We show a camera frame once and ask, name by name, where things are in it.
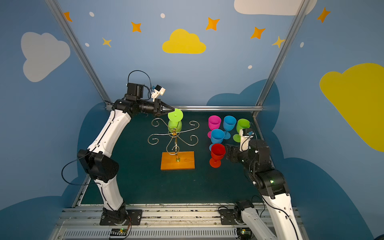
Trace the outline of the green wine glass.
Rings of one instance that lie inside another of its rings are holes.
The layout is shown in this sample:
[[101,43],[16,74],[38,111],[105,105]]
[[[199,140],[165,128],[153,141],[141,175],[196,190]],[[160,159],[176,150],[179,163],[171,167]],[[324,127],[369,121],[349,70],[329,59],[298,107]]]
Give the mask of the green wine glass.
[[250,128],[251,124],[250,124],[250,121],[247,120],[247,119],[239,119],[238,122],[237,122],[237,126],[236,126],[236,130],[237,130],[237,134],[233,135],[233,140],[236,142],[236,143],[240,143],[241,142],[241,136],[240,136],[240,131],[242,129],[248,129]]
[[180,109],[175,109],[173,112],[168,113],[168,129],[169,132],[176,131],[179,133],[182,130],[183,112]]

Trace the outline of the red wine glass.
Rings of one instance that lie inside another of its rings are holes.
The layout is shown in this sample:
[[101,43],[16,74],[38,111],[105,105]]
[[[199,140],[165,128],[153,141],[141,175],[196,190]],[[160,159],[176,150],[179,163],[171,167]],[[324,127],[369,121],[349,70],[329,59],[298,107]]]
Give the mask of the red wine glass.
[[211,159],[210,165],[213,168],[219,168],[221,166],[221,160],[226,155],[226,148],[222,144],[214,144],[211,147]]

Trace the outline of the blue wine glass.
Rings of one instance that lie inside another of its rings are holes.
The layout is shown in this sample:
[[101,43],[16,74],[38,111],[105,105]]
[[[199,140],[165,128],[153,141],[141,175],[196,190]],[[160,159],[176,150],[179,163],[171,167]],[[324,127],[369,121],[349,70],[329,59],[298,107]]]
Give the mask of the blue wine glass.
[[237,120],[233,116],[225,116],[223,120],[223,128],[224,128],[224,140],[228,140],[231,137],[230,131],[234,129]]
[[225,137],[225,132],[220,129],[215,129],[211,131],[211,142],[212,144],[209,146],[209,150],[212,149],[212,146],[215,144],[221,144]]

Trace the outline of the pink wine glass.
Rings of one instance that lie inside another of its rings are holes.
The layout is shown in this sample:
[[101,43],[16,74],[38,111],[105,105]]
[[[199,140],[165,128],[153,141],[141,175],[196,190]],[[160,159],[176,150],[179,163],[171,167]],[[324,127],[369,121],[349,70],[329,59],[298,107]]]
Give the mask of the pink wine glass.
[[208,132],[208,138],[211,138],[211,134],[213,130],[219,129],[221,125],[222,119],[219,116],[212,115],[208,119],[208,126],[210,131]]

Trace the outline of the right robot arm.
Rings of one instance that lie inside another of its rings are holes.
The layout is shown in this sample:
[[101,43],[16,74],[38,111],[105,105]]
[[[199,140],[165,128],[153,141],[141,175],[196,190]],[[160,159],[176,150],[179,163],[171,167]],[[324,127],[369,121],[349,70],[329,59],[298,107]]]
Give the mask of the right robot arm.
[[286,178],[270,158],[270,148],[263,140],[251,139],[240,146],[225,145],[226,158],[241,163],[270,213],[275,232],[262,220],[250,201],[235,205],[237,220],[244,223],[258,240],[302,240]]

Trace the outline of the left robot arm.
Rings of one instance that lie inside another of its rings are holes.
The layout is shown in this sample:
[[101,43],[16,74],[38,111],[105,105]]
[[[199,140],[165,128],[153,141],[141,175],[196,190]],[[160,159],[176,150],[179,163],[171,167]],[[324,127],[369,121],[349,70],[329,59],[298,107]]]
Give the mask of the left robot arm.
[[138,113],[158,117],[174,110],[159,99],[165,93],[165,88],[159,85],[151,87],[150,98],[144,100],[144,87],[145,85],[128,83],[127,93],[123,99],[113,103],[110,116],[99,135],[86,150],[79,150],[77,154],[83,169],[101,193],[104,202],[100,221],[102,226],[124,226],[130,223],[117,183],[119,164],[111,158],[122,131]]

